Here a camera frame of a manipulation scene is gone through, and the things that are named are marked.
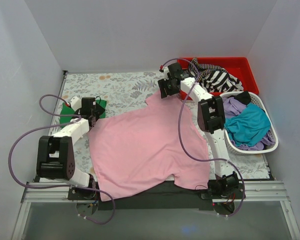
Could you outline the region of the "pink t-shirt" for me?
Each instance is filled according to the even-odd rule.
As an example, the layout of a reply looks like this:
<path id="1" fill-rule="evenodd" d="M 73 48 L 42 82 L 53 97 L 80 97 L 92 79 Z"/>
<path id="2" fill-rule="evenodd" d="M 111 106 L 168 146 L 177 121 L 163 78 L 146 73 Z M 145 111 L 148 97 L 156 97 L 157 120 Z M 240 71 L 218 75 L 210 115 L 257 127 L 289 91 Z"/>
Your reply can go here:
<path id="1" fill-rule="evenodd" d="M 191 159 L 180 144 L 181 106 L 177 97 L 161 99 L 156 92 L 146 99 L 146 107 L 96 122 L 88 141 L 103 202 L 136 195 L 170 176 L 181 188 L 207 188 L 210 164 Z M 180 126 L 187 152 L 198 159 L 208 159 L 207 142 L 186 106 Z"/>

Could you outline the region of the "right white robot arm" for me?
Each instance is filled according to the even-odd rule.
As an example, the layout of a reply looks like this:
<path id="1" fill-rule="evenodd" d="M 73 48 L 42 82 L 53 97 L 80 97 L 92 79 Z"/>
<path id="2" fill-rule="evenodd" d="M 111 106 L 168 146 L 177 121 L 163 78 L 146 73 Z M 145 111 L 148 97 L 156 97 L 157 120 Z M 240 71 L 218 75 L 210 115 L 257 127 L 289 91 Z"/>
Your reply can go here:
<path id="1" fill-rule="evenodd" d="M 238 168 L 230 162 L 225 142 L 225 112 L 223 100 L 220 96 L 214 96 L 207 92 L 194 75 L 185 73 L 178 62 L 169 66 L 161 65 L 159 71 L 164 78 L 158 81 L 161 98 L 175 95 L 180 91 L 187 93 L 186 98 L 191 98 L 197 104 L 197 124 L 210 144 L 213 154 L 212 159 L 199 159 L 192 156 L 185 148 L 181 135 L 181 119 L 185 107 L 182 102 L 178 117 L 178 137 L 182 150 L 192 160 L 197 162 L 215 162 L 215 180 L 209 180 L 207 184 L 210 195 L 219 196 L 222 199 L 234 197 L 239 189 L 242 179 Z"/>

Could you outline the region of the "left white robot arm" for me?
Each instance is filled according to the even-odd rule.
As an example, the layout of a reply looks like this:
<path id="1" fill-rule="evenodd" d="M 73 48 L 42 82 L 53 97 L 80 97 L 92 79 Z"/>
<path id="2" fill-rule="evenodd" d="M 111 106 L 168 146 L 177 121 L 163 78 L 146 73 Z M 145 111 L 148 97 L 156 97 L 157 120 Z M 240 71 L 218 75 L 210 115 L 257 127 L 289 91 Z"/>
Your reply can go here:
<path id="1" fill-rule="evenodd" d="M 60 131 L 39 139 L 36 174 L 40 178 L 78 186 L 79 194 L 85 200 L 91 200 L 97 193 L 95 180 L 76 167 L 74 144 L 95 126 L 105 109 L 95 97 L 74 97 L 70 106 L 75 108 L 78 116 L 73 116 Z"/>

